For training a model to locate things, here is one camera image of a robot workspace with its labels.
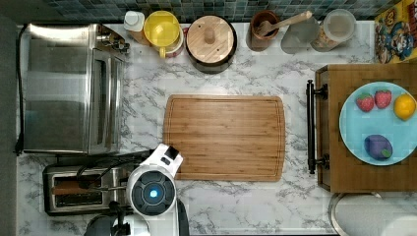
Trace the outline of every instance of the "cereal box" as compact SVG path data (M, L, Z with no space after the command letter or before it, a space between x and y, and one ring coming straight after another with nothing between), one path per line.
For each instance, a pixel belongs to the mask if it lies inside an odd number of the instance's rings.
M375 19L375 54L380 63L417 58L417 0L402 0Z

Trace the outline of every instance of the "wooden tray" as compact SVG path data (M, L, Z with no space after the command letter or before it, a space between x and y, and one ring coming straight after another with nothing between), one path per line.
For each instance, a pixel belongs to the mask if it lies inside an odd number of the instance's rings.
M277 181L285 155L281 99L171 95L163 142L184 157L176 179Z
M417 98L414 64L328 65L316 72L315 89L328 85L328 99L316 98L317 158L328 154L330 169L318 167L319 184L333 193L417 190L417 151L388 166L365 163L341 138L339 114L345 100L359 87L373 82L399 85Z

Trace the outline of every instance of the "yellow pitcher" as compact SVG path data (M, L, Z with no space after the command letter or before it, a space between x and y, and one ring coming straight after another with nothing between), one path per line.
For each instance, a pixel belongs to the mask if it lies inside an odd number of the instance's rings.
M175 44L180 35L179 29L177 18L166 11L150 14L144 24L145 37L158 48L161 58L165 58L166 48Z

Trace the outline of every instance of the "tray handle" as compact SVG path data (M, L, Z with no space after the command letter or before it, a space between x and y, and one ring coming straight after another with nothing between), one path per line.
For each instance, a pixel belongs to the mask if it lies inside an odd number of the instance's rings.
M320 98L327 100L328 99L328 84L324 84L319 89L314 89L313 80L309 80L307 83L307 139L308 139L308 165L310 174L314 174L316 170L316 165L320 164L325 169L329 169L329 155L324 154L322 158L316 159L316 127L314 120L314 96L318 95Z

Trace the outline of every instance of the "backsplash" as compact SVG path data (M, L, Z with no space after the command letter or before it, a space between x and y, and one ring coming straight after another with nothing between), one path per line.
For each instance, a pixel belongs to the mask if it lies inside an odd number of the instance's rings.
M399 0L43 0L68 21L122 23L127 11L174 13L180 23L216 15L231 23L250 22L261 10L272 10L281 19L310 10L322 20L337 8L353 13L357 20L373 20Z

